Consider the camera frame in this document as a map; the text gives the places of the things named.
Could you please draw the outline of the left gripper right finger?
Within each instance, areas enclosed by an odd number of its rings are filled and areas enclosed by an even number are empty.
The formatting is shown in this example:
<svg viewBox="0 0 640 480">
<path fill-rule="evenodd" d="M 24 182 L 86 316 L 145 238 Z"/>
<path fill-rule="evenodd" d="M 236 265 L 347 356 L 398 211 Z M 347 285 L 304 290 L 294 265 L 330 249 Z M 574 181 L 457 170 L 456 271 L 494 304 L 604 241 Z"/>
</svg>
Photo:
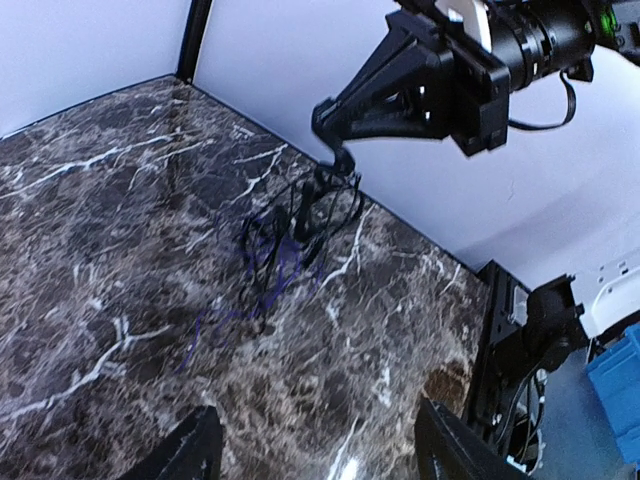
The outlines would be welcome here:
<svg viewBox="0 0 640 480">
<path fill-rule="evenodd" d="M 529 479 L 493 453 L 445 405 L 422 397 L 414 425 L 421 479 Z"/>
</svg>

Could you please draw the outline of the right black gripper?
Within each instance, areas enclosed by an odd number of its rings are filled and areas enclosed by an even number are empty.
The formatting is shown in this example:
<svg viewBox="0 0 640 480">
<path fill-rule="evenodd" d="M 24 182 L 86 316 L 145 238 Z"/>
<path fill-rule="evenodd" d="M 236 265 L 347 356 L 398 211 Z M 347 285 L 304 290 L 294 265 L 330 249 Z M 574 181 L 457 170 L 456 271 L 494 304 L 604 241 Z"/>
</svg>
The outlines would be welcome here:
<svg viewBox="0 0 640 480">
<path fill-rule="evenodd" d="M 351 140 L 449 137 L 468 157 L 504 145 L 510 72 L 495 35 L 489 53 L 438 9 L 401 9 L 386 21 L 388 34 L 352 81 L 314 108 L 333 166 L 355 166 Z"/>
</svg>

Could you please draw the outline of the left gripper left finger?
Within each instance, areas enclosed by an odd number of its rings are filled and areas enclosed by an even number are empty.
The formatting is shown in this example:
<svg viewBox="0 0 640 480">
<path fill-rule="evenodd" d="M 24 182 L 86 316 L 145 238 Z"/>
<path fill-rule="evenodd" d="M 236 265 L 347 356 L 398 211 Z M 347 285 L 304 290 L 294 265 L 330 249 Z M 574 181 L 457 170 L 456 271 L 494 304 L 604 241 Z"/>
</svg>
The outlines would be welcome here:
<svg viewBox="0 0 640 480">
<path fill-rule="evenodd" d="M 120 479 L 219 479 L 222 452 L 223 426 L 217 410 L 199 406 Z"/>
</svg>

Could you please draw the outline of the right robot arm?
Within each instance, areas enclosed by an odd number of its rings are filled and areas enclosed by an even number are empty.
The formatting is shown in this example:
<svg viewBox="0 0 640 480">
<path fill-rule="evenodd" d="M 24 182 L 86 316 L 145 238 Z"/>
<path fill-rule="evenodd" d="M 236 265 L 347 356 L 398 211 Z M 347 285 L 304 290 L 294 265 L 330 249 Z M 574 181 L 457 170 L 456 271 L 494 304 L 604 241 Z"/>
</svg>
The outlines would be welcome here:
<svg viewBox="0 0 640 480">
<path fill-rule="evenodd" d="M 594 76 L 596 47 L 639 60 L 635 1 L 403 1 L 387 34 L 350 83 L 313 110 L 311 127 L 354 172 L 346 148 L 367 138 L 452 139 L 467 156 L 504 145 L 514 92 L 558 74 Z"/>
</svg>

